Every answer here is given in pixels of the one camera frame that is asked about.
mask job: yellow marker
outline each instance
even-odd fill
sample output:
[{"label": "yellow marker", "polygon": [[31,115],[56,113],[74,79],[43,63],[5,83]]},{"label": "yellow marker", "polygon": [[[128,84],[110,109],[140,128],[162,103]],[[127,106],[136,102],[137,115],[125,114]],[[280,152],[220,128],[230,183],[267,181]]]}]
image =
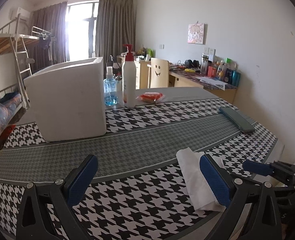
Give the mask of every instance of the yellow marker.
[{"label": "yellow marker", "polygon": [[185,71],[185,72],[192,72],[192,73],[195,73],[195,70],[194,70],[194,69],[189,69],[189,68],[186,68],[184,71]]}]

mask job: bolt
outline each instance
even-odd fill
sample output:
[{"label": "bolt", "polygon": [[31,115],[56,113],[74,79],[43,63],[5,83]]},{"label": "bolt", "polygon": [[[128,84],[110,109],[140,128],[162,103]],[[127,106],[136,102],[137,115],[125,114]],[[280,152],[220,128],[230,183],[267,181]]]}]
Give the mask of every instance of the bolt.
[{"label": "bolt", "polygon": [[56,181],[55,181],[55,184],[56,185],[61,185],[63,183],[63,179],[57,179]]},{"label": "bolt", "polygon": [[27,187],[27,188],[31,188],[31,187],[33,187],[33,183],[32,183],[32,182],[29,182],[28,184],[26,184],[26,187]]},{"label": "bolt", "polygon": [[266,181],[266,182],[264,183],[264,185],[265,185],[265,187],[272,187],[271,183],[268,182],[268,181]]},{"label": "bolt", "polygon": [[238,185],[241,185],[243,183],[243,181],[241,179],[239,179],[239,178],[236,178],[234,180],[234,182],[235,182],[235,184],[238,184]]}]

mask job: red snack package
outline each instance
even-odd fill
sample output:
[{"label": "red snack package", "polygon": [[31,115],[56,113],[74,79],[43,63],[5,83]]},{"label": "red snack package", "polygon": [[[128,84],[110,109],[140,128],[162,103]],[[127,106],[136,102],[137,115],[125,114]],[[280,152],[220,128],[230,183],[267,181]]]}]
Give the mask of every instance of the red snack package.
[{"label": "red snack package", "polygon": [[148,102],[148,103],[159,103],[164,99],[164,95],[162,93],[155,93],[155,92],[147,92],[144,93],[143,95],[140,95],[136,99]]}]

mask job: gray curtain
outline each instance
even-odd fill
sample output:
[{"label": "gray curtain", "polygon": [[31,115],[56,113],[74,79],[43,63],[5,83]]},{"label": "gray curtain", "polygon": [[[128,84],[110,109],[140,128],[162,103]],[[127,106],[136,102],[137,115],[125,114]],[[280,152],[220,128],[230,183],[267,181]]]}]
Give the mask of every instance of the gray curtain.
[{"label": "gray curtain", "polygon": [[132,44],[135,48],[133,0],[100,0],[96,24],[96,56],[103,57],[105,63],[110,55],[116,58],[126,52],[123,44]]},{"label": "gray curtain", "polygon": [[53,63],[49,61],[48,50],[35,46],[30,49],[29,57],[34,58],[35,63],[31,64],[32,73],[37,72],[52,64],[66,62],[65,46],[65,15],[67,2],[54,4],[40,10],[34,11],[31,27],[36,26],[43,30],[52,32],[56,41],[52,43]]}]

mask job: canvas painting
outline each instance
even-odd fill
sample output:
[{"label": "canvas painting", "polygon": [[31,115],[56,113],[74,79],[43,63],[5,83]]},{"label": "canvas painting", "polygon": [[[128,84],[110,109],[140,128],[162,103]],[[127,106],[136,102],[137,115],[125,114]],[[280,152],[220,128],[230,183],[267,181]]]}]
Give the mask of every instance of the canvas painting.
[{"label": "canvas painting", "polygon": [[189,25],[188,43],[203,44],[204,23]]}]

